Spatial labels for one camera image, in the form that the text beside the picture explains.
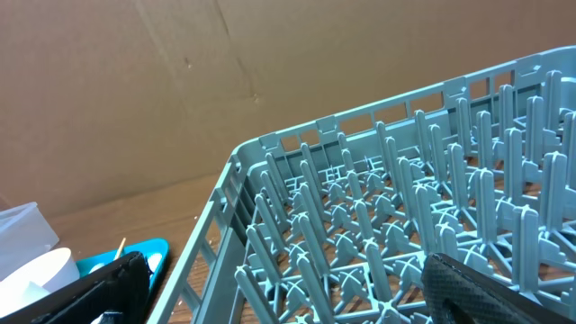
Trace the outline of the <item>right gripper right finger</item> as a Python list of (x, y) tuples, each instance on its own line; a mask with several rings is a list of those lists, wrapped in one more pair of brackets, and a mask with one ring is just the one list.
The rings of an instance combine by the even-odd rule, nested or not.
[(572, 322), (446, 254), (427, 256), (421, 281), (435, 324)]

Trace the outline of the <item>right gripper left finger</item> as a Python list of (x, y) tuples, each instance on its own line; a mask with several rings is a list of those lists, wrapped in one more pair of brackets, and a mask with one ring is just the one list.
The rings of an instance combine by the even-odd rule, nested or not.
[(151, 271), (144, 255), (130, 252), (95, 272), (2, 318), (3, 323), (141, 323)]

